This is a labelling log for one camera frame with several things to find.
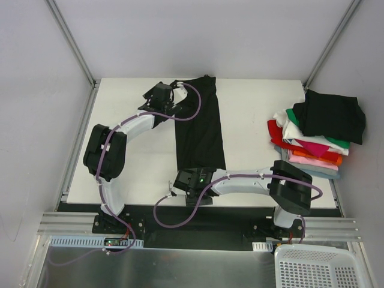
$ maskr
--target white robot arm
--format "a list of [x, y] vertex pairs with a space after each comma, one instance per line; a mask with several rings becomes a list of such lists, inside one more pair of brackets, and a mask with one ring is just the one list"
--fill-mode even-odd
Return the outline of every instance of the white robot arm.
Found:
[[[120, 175], [124, 168], [125, 150], [128, 143], [145, 131], [153, 129], [159, 123], [167, 120], [162, 116], [146, 112], [157, 112], [172, 116], [180, 111], [181, 108], [178, 104], [187, 97], [187, 94], [188, 92], [182, 83], [178, 83], [176, 87], [159, 83], [144, 94], [143, 97], [147, 102], [140, 106], [134, 114], [140, 116], [128, 121], [126, 124], [118, 124], [120, 128], [114, 132], [107, 146], [99, 176], [103, 187], [105, 204], [108, 205], [113, 214], [119, 215], [124, 208], [124, 200], [115, 178]], [[83, 163], [93, 175], [96, 175], [101, 152], [110, 131], [109, 127], [100, 124], [96, 125], [92, 130]], [[110, 215], [105, 205], [102, 204], [101, 209]]]
[[[291, 181], [281, 182], [284, 178]], [[173, 195], [186, 195], [187, 206], [210, 205], [212, 197], [229, 193], [269, 196], [278, 204], [274, 212], [274, 224], [290, 228], [299, 215], [309, 214], [311, 183], [310, 175], [285, 161], [275, 161], [273, 167], [260, 170], [182, 169], [171, 190]]]

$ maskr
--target gray wall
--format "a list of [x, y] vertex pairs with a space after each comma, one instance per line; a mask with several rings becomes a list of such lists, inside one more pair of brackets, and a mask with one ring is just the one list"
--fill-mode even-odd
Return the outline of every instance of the gray wall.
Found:
[[350, 0], [57, 0], [102, 77], [305, 80]]
[[312, 89], [359, 98], [367, 116], [362, 146], [352, 145], [338, 184], [356, 217], [378, 283], [384, 283], [384, 1], [364, 1]]
[[42, 0], [0, 8], [0, 286], [19, 287], [89, 85]]

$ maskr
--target white work surface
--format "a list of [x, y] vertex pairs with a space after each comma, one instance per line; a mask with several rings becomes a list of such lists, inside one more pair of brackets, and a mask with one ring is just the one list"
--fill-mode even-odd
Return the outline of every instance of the white work surface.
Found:
[[[115, 126], [145, 101], [142, 95], [159, 81], [174, 79], [104, 78], [101, 81], [84, 143], [68, 195], [68, 203], [101, 203], [96, 181], [83, 165], [83, 156], [92, 128], [96, 124]], [[267, 120], [276, 111], [287, 109], [304, 99], [298, 80], [217, 79], [224, 156], [228, 170], [256, 170], [273, 166], [280, 159], [270, 142]], [[175, 125], [161, 123], [131, 141], [125, 166], [117, 178], [125, 204], [153, 205], [167, 194], [168, 181], [174, 181], [176, 168]], [[313, 208], [335, 208], [327, 179], [313, 178], [324, 195]], [[183, 197], [173, 197], [164, 205], [184, 206]], [[268, 196], [233, 193], [214, 198], [214, 206], [270, 207], [276, 202]]]

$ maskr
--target plastic basket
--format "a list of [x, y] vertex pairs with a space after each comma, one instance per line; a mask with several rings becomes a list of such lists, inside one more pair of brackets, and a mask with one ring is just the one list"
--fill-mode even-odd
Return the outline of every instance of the plastic basket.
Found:
[[277, 288], [364, 288], [357, 258], [347, 250], [281, 245], [275, 251]]

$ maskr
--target stack of folded clothes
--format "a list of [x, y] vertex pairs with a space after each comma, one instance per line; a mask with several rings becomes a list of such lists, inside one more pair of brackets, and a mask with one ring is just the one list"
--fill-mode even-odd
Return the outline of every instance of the stack of folded clothes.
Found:
[[337, 179], [350, 143], [362, 144], [365, 114], [355, 97], [308, 90], [305, 102], [268, 121], [271, 142], [283, 160], [313, 176]]

